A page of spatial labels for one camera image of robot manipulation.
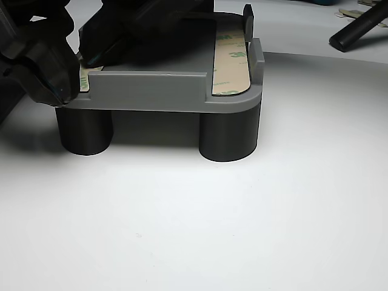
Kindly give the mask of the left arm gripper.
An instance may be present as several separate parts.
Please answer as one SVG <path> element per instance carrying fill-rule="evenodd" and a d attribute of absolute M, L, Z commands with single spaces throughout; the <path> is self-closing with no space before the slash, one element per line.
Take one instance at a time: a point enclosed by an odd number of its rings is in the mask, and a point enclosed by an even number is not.
<path fill-rule="evenodd" d="M 79 29 L 83 64 L 115 64 L 130 50 L 174 38 L 190 14 L 212 12 L 213 1 L 105 1 Z"/>

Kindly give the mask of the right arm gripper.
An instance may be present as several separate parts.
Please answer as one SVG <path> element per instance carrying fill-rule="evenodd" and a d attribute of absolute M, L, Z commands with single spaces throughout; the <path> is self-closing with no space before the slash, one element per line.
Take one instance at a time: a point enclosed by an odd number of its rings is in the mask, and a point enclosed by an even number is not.
<path fill-rule="evenodd" d="M 1 119 L 24 95 L 62 107 L 79 93 L 68 1 L 1 1 Z"/>

